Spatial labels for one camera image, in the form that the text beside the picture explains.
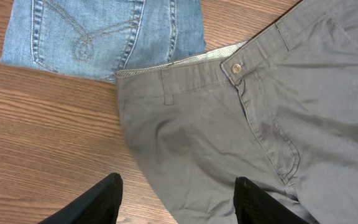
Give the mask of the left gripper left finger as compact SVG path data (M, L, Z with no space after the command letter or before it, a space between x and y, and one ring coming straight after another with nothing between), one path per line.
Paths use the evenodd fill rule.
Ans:
M121 175L111 173L40 224L116 224L122 196Z

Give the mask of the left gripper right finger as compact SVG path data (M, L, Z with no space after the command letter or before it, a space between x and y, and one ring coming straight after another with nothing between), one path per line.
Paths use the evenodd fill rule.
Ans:
M233 196L238 224L308 224L246 177L237 177Z

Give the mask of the grey khaki shorts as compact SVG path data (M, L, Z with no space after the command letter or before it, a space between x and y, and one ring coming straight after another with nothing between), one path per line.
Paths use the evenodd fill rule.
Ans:
M235 223L247 177L310 223L358 223L358 0L298 3L250 41L116 73L121 125L178 223Z

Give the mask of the folded blue denim jeans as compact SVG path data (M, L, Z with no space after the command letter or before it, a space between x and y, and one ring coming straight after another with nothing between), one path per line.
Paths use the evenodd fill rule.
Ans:
M1 62L114 82L205 46L199 1L15 0Z

